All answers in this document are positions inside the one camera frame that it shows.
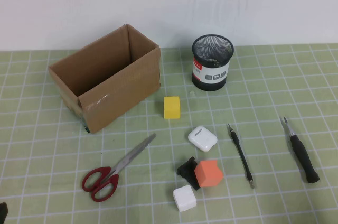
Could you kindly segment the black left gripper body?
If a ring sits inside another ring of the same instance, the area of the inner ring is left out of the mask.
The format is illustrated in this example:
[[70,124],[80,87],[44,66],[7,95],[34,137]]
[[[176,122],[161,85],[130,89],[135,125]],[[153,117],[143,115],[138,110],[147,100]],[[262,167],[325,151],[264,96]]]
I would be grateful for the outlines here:
[[7,214],[8,214],[7,203],[3,202],[0,204],[0,224],[4,224]]

